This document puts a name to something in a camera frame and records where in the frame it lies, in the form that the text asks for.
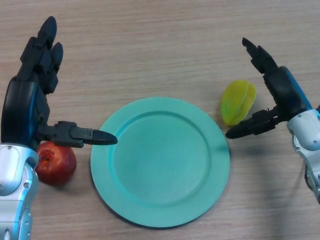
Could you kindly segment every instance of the apple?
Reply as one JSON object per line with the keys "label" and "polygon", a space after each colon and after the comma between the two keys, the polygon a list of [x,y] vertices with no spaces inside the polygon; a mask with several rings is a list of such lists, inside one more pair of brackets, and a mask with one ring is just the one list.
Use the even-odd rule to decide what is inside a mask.
{"label": "apple", "polygon": [[76,155],[71,147],[57,146],[51,141],[40,144],[35,168],[39,181],[54,187],[66,184],[77,168]]}

